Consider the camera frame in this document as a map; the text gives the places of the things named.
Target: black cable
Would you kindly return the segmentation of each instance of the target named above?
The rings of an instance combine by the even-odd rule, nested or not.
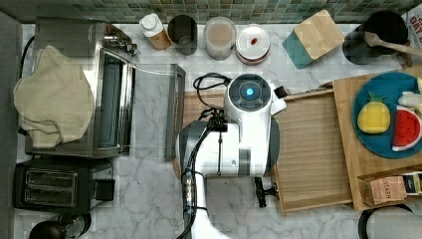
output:
[[[217,170],[217,175],[221,176],[221,144],[223,142],[223,137],[221,136],[221,131],[220,131],[220,136],[218,138],[218,170]]]
[[[202,81],[203,81],[204,79],[206,79],[206,78],[217,78],[217,79],[222,79],[222,80],[224,80],[224,82],[223,82],[223,83],[214,84],[214,85],[209,86],[209,87],[204,87],[204,88],[201,88],[201,83],[202,83]],[[199,77],[199,78],[195,79],[195,81],[193,81],[193,88],[196,90],[196,95],[198,96],[199,101],[200,101],[203,105],[205,105],[205,106],[207,106],[207,107],[209,107],[209,108],[212,108],[212,109],[223,110],[223,108],[222,108],[222,107],[219,107],[219,106],[215,106],[215,105],[212,105],[212,104],[208,104],[208,103],[206,103],[206,102],[202,99],[202,96],[201,96],[200,91],[210,90],[210,89],[213,89],[213,88],[216,88],[216,87],[219,87],[219,86],[226,86],[226,87],[227,87],[227,86],[229,85],[229,83],[230,83],[230,81],[231,81],[231,80],[232,80],[232,79],[230,79],[230,78],[228,78],[228,77],[226,77],[226,76],[223,76],[223,75],[221,75],[221,74],[218,74],[218,73],[208,73],[208,74],[205,74],[205,75],[204,75],[204,76],[202,76],[202,77]]]
[[[35,36],[33,36],[28,42],[27,45],[25,46],[24,49],[24,53],[22,54],[22,58],[21,58],[21,69],[19,71],[19,79],[22,79],[22,75],[23,75],[23,71],[24,71],[24,62],[25,62],[25,57],[26,54],[28,52],[29,47],[31,46],[31,43],[34,41]]]
[[[214,127],[214,123],[211,122],[207,125],[207,128],[205,129],[205,131],[202,133],[201,137],[199,138],[198,142],[196,143],[195,147],[193,148],[190,156],[189,156],[189,160],[187,163],[187,166],[185,168],[185,172],[186,171],[191,171],[192,173],[192,182],[194,185],[194,204],[193,204],[193,213],[190,217],[189,220],[189,224],[185,227],[185,229],[183,230],[183,232],[177,237],[177,239],[183,239],[186,234],[190,231],[190,229],[192,228],[193,223],[195,222],[195,218],[196,218],[196,211],[197,211],[197,190],[196,190],[196,172],[195,172],[195,162],[196,162],[196,155],[199,151],[199,147],[201,146],[201,143],[204,141],[204,139],[207,137],[207,135],[209,134],[209,132],[212,130],[212,128]]]

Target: box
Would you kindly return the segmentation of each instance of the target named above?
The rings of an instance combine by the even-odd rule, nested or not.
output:
[[[298,69],[308,65],[344,42],[344,36],[326,10],[299,24],[283,42]]]
[[[362,200],[368,205],[378,205],[385,202],[404,200],[406,190],[402,176],[377,178],[370,181],[362,180]]]

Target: white container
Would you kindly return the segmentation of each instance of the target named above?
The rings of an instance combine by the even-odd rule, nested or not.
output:
[[[267,58],[270,46],[270,34],[257,24],[250,24],[239,33],[236,55],[247,65],[257,65]]]
[[[208,55],[216,61],[225,60],[236,41],[235,25],[225,17],[215,17],[205,25],[204,38]]]

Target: plate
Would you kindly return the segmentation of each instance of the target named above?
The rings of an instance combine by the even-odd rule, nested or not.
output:
[[[384,97],[383,102],[390,110],[390,126],[383,133],[365,133],[357,126],[357,116],[360,110],[368,103],[368,92],[373,92],[376,96]],[[369,150],[386,158],[403,158],[422,149],[422,140],[407,150],[393,151],[391,149],[397,101],[403,92],[419,94],[416,78],[404,73],[385,73],[378,75],[369,80],[360,89],[351,110],[351,121],[357,137]]]

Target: marble countertop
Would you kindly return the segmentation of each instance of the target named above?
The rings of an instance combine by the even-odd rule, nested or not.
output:
[[[292,93],[317,88],[326,82],[400,69],[395,56],[383,56],[370,65],[350,63],[337,47],[319,60],[298,70],[282,47],[283,41],[296,25],[264,25],[271,35],[271,52],[260,65],[242,64],[233,52],[225,61],[217,62],[205,51],[203,28],[199,26],[198,50],[183,56],[169,48],[157,52],[147,42],[137,25],[117,25],[139,47],[135,61],[142,64],[177,63],[186,71],[186,91],[192,82],[206,73],[217,72],[231,78],[253,73],[285,86]],[[338,25],[343,35],[356,25]],[[34,26],[24,26],[24,44],[34,35]],[[24,76],[30,74],[30,63]],[[132,148],[129,156],[113,161],[116,193],[108,202],[92,211],[93,225],[82,237],[91,238],[176,238],[183,230],[180,181],[175,177],[171,162],[162,159],[165,115],[158,111],[162,103],[159,92],[146,91],[136,83],[132,128]],[[24,153],[24,138],[19,136],[18,161],[29,157]],[[270,185],[265,178],[265,187]],[[359,212],[346,205],[298,211],[283,217],[280,202],[267,197],[267,208],[260,208],[255,196],[253,178],[212,178],[207,183],[207,204],[214,225],[233,238],[289,238],[289,239],[356,239]],[[422,214],[419,204],[409,204]],[[15,211],[16,239],[28,238],[31,229],[52,216],[50,213]]]

